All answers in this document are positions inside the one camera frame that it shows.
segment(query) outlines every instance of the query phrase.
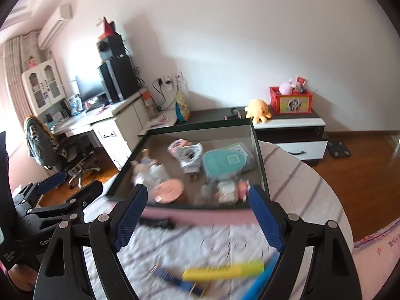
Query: yellow marker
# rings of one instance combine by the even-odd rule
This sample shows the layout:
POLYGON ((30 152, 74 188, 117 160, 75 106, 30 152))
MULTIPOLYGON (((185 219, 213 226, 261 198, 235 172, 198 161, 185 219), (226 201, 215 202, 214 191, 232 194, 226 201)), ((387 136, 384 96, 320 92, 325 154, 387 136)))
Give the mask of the yellow marker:
POLYGON ((257 260, 230 266, 188 268, 183 272, 182 280, 194 282, 230 280, 261 275, 263 272, 264 263, 257 260))

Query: silver bolt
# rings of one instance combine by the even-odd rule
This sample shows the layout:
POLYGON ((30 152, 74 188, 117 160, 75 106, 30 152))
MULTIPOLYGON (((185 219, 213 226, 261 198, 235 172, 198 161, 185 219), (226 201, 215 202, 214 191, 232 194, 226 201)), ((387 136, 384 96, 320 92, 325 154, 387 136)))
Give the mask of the silver bolt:
POLYGON ((335 228, 338 227, 338 224, 337 224, 335 221, 333 221, 333 220, 329 220, 329 221, 327 222, 327 225, 328 225, 330 228, 332 228, 332 229, 335 229, 335 228))
POLYGON ((108 214, 100 214, 98 219, 100 222, 106 222, 109 219, 109 215, 108 214))
POLYGON ((287 215, 287 217, 289 218, 289 220, 291 221, 297 221, 300 217, 296 214, 296 213, 289 213, 287 215))
POLYGON ((64 228, 68 227, 68 221, 61 221, 61 222, 59 223, 59 227, 60 227, 61 229, 64 229, 64 228))

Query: red crate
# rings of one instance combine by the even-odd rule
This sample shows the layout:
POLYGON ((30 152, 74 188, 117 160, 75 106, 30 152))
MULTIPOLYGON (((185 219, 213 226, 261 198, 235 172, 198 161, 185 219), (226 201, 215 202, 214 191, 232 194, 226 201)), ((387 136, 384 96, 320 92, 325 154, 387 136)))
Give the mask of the red crate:
POLYGON ((275 114, 309 114, 313 94, 307 91, 299 93, 293 91, 291 95, 281 95, 279 87, 269 87, 271 92, 271 106, 275 114))

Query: qr code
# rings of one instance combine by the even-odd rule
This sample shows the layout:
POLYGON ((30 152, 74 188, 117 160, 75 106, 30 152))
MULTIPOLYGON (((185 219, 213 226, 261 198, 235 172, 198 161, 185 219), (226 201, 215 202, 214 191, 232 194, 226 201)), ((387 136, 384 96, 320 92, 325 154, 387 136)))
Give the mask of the qr code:
POLYGON ((239 157, 237 154, 229 155, 227 160, 230 165, 239 163, 239 157))

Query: black handle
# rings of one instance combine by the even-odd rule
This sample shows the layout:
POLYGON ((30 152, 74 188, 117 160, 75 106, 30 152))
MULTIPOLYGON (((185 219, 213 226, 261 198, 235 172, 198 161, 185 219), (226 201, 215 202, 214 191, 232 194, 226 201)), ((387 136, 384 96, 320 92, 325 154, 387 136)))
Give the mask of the black handle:
POLYGON ((115 133, 111 133, 110 135, 104 135, 103 134, 103 138, 105 139, 105 138, 109 138, 110 136, 117 136, 115 133))
POLYGON ((301 154, 305 154, 306 152, 305 151, 301 151, 301 152, 297 152, 297 153, 292 153, 292 152, 289 152, 291 155, 294 155, 294 156, 299 156, 299 155, 301 155, 301 154))

